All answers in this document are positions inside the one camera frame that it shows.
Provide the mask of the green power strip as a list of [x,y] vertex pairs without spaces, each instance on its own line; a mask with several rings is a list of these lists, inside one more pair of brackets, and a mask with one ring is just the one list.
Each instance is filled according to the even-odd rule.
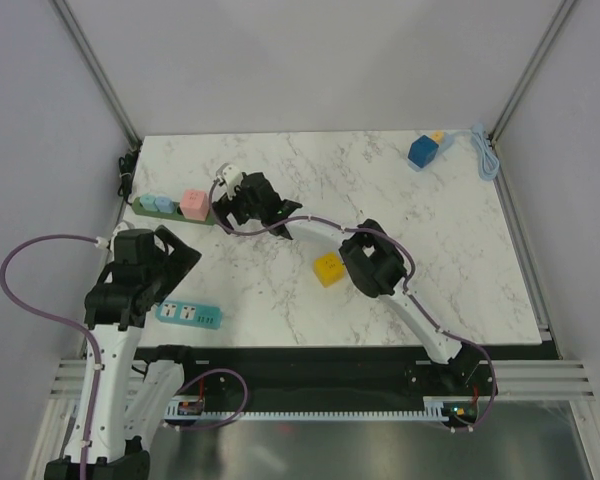
[[179,203],[175,202],[175,201],[173,201],[173,202],[175,204],[176,210],[172,214],[161,213],[158,210],[156,212],[144,210],[139,203],[139,197],[136,198],[132,202],[131,207],[132,207],[133,212],[139,216],[146,216],[146,217],[152,217],[152,218],[159,218],[159,219],[163,219],[163,220],[172,220],[172,221],[179,221],[179,222],[199,224],[199,225],[214,225],[215,224],[210,213],[208,214],[207,219],[204,222],[192,221],[192,220],[185,219],[179,209]]

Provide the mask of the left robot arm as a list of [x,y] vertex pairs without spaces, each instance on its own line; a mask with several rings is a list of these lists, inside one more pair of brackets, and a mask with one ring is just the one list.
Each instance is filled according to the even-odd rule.
[[119,232],[113,258],[85,297],[87,358],[74,429],[63,455],[47,463],[47,479],[145,479],[149,449],[171,398],[199,382],[184,359],[153,360],[135,396],[132,364],[147,314],[161,304],[201,258],[173,232]]

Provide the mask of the pink cube plug adapter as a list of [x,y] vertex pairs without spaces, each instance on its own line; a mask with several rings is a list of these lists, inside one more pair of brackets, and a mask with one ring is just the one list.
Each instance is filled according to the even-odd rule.
[[179,209],[184,218],[204,222],[209,214],[209,199],[205,191],[188,189],[183,192]]

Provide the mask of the yellow cube plug adapter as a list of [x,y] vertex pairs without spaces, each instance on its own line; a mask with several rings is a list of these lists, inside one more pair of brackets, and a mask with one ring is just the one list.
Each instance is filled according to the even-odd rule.
[[338,255],[329,252],[313,262],[313,272],[324,288],[328,288],[345,277],[346,269]]

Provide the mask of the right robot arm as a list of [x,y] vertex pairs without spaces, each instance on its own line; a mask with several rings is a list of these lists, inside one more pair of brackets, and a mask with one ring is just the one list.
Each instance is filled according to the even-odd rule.
[[367,219],[345,227],[311,215],[303,205],[283,199],[263,173],[245,174],[225,164],[211,189],[224,193],[211,203],[216,223],[228,234],[247,237],[269,233],[290,241],[313,241],[337,251],[354,286],[386,304],[416,335],[438,381],[447,392],[463,392],[474,381],[482,355],[477,346],[446,330],[409,288],[415,262],[378,222]]

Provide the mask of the teal USB power strip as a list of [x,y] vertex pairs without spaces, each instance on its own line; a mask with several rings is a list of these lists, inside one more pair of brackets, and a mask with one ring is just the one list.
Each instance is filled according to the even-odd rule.
[[156,308],[156,318],[174,325],[218,330],[223,314],[219,307],[166,300]]

